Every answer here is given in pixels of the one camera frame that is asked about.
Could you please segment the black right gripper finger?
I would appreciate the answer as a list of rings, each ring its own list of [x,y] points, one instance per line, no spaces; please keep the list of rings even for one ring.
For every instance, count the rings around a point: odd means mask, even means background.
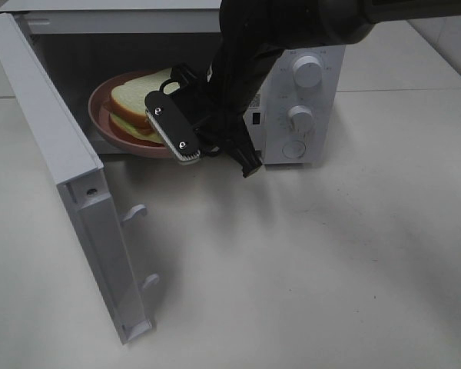
[[[235,126],[228,133],[224,150],[240,166],[244,178],[256,173],[262,162],[245,126]]]
[[[200,75],[186,63],[175,65],[171,69],[170,81],[178,83],[180,87],[188,85],[199,85],[201,83]]]

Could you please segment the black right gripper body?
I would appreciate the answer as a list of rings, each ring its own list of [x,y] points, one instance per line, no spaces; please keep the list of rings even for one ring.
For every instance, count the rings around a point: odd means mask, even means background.
[[[242,117],[225,111],[207,95],[202,80],[199,85],[178,85],[168,95],[191,124],[201,154],[220,154],[225,151],[227,133],[235,126],[246,127]]]

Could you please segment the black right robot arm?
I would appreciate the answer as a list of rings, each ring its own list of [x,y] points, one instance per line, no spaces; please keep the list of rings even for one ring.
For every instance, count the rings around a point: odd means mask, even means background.
[[[171,96],[194,137],[173,141],[177,159],[226,152],[243,176],[260,168],[244,112],[286,51],[352,45],[381,22],[461,15],[461,1],[223,1],[221,45],[208,75]]]

